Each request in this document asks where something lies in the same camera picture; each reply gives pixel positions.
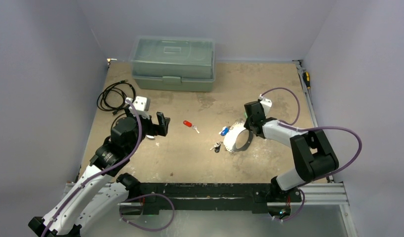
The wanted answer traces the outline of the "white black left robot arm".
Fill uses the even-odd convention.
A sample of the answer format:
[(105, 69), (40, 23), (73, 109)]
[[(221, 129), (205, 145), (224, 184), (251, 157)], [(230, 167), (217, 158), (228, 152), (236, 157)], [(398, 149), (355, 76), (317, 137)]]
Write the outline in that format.
[(38, 237), (81, 237), (118, 203), (136, 201), (140, 182), (128, 173), (111, 180), (129, 162), (146, 136), (168, 133), (170, 118), (157, 113), (158, 124), (146, 111), (130, 107), (126, 117), (96, 150), (79, 180), (63, 199), (43, 217), (33, 217), (28, 227)]

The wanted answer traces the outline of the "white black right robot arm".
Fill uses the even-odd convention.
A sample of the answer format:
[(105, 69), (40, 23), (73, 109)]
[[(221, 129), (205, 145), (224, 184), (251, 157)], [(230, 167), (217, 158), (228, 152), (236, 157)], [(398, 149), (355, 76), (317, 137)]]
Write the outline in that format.
[(291, 148), (294, 168), (271, 179), (269, 194), (274, 200), (281, 201), (292, 189), (339, 168), (338, 158), (322, 129), (304, 131), (267, 118), (259, 100), (244, 104), (244, 109), (244, 127), (253, 135)]

